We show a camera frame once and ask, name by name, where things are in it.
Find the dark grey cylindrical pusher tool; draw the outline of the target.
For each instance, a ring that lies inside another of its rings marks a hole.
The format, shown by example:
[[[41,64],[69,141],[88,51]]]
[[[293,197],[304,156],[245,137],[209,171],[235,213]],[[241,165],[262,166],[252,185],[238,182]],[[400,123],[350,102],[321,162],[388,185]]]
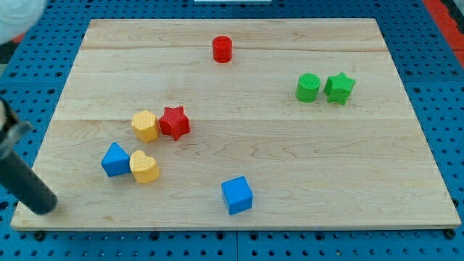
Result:
[[[33,126],[22,121],[9,103],[1,100],[1,185],[37,215],[50,213],[57,196],[14,151]]]

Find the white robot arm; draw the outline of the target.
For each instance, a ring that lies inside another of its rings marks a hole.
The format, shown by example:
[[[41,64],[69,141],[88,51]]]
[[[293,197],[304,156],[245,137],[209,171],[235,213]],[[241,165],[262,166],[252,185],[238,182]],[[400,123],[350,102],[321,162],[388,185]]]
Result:
[[[1,43],[5,44],[36,24],[46,6],[44,0],[1,0]],[[50,213],[57,196],[14,151],[15,144],[33,126],[22,121],[1,99],[1,185],[37,215]]]

